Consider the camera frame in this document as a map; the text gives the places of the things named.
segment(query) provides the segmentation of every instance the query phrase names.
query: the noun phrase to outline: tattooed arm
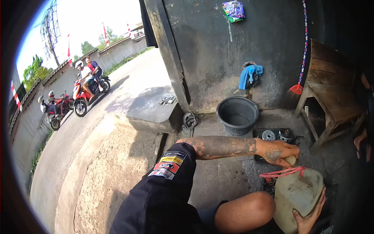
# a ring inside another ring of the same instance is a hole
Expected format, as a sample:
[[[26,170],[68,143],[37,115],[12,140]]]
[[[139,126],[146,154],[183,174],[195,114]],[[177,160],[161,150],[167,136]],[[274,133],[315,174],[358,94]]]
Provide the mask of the tattooed arm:
[[[280,140],[265,141],[259,138],[203,136],[177,141],[177,143],[181,142],[191,145],[197,153],[197,159],[200,160],[257,154],[268,163],[286,168],[291,165],[283,158],[292,155],[298,158],[300,153],[300,149],[295,145]]]

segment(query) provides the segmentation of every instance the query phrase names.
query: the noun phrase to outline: grass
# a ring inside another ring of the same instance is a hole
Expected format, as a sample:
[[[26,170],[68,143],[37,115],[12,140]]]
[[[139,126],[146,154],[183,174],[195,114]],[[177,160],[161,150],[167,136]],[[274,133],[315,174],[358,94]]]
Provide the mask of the grass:
[[[154,46],[153,47],[148,47],[147,49],[145,49],[145,50],[143,50],[143,51],[141,51],[141,52],[139,52],[139,53],[137,53],[137,54],[135,54],[135,55],[133,55],[131,57],[125,58],[120,63],[117,63],[116,65],[112,66],[111,69],[105,71],[104,74],[103,74],[103,76],[108,76],[109,74],[111,74],[112,72],[114,72],[115,70],[117,70],[118,68],[120,68],[122,65],[124,65],[128,61],[131,61],[131,60],[135,59],[137,56],[139,56],[139,55],[141,55],[141,54],[143,54],[143,53],[145,53],[145,52],[147,52],[147,51],[149,51],[149,50],[151,50],[153,48],[154,48]]]
[[[46,147],[46,144],[47,144],[49,138],[52,136],[52,133],[53,133],[53,131],[50,131],[48,133],[46,141],[40,146],[39,150],[36,152],[35,158],[33,159],[33,164],[32,164],[31,170],[30,170],[31,181],[30,181],[30,185],[29,185],[28,191],[27,191],[28,194],[30,194],[31,183],[33,182],[34,172],[35,172],[35,169],[36,169],[36,165],[38,164],[40,156],[42,155],[42,152],[44,150],[44,147]]]

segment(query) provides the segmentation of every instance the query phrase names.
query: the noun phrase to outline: detergent packet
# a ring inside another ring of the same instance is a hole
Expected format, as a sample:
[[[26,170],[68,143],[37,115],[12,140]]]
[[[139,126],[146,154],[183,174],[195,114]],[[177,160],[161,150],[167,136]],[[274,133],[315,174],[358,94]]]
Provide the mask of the detergent packet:
[[[222,3],[222,10],[229,19],[230,23],[240,21],[245,18],[243,4],[239,1],[228,1]]]

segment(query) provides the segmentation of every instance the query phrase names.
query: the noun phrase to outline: rider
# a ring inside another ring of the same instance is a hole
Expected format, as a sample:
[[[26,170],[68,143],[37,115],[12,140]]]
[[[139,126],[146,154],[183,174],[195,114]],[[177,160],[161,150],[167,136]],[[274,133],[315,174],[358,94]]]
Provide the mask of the rider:
[[[54,104],[55,101],[61,100],[62,98],[55,97],[54,90],[51,90],[48,94],[47,102]]]
[[[95,77],[95,80],[97,84],[99,85],[100,92],[102,92],[104,89],[101,87],[100,79],[99,79],[100,75],[102,74],[101,68],[99,67],[96,61],[91,60],[90,56],[87,56],[86,63],[87,63],[87,67],[89,67],[92,70],[91,75]]]
[[[91,69],[87,66],[83,67],[82,60],[79,60],[78,62],[76,62],[75,68],[78,68],[78,70],[80,70],[80,74],[82,78],[79,81],[81,82],[84,79],[86,79],[85,82],[83,83],[83,89],[86,90],[86,92],[90,94],[90,101],[91,101],[92,98],[95,96],[89,88],[89,86],[92,84],[94,80],[94,77],[91,75]]]
[[[43,99],[43,95],[42,96],[40,96],[39,98],[38,98],[38,102],[39,102],[39,104],[40,104],[40,110],[43,112],[43,113],[49,113],[49,112],[54,112],[55,113],[55,116],[57,117],[57,116],[60,116],[58,113],[57,113],[57,106],[59,106],[60,108],[61,108],[61,113],[62,113],[62,104],[60,103],[60,104],[57,104],[57,105],[55,105],[55,104],[51,104],[51,103],[49,103],[49,104],[47,104],[47,103],[45,103],[44,102],[44,99]]]

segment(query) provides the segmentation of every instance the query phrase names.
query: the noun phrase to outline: road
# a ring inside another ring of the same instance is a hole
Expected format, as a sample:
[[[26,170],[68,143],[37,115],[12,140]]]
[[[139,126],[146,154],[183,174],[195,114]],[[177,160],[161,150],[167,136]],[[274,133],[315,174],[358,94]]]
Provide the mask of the road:
[[[46,229],[54,233],[56,206],[69,167],[92,131],[105,117],[104,109],[118,96],[135,98],[143,90],[170,85],[159,49],[152,49],[111,75],[111,90],[89,106],[85,117],[65,117],[40,157],[31,185],[30,203]]]

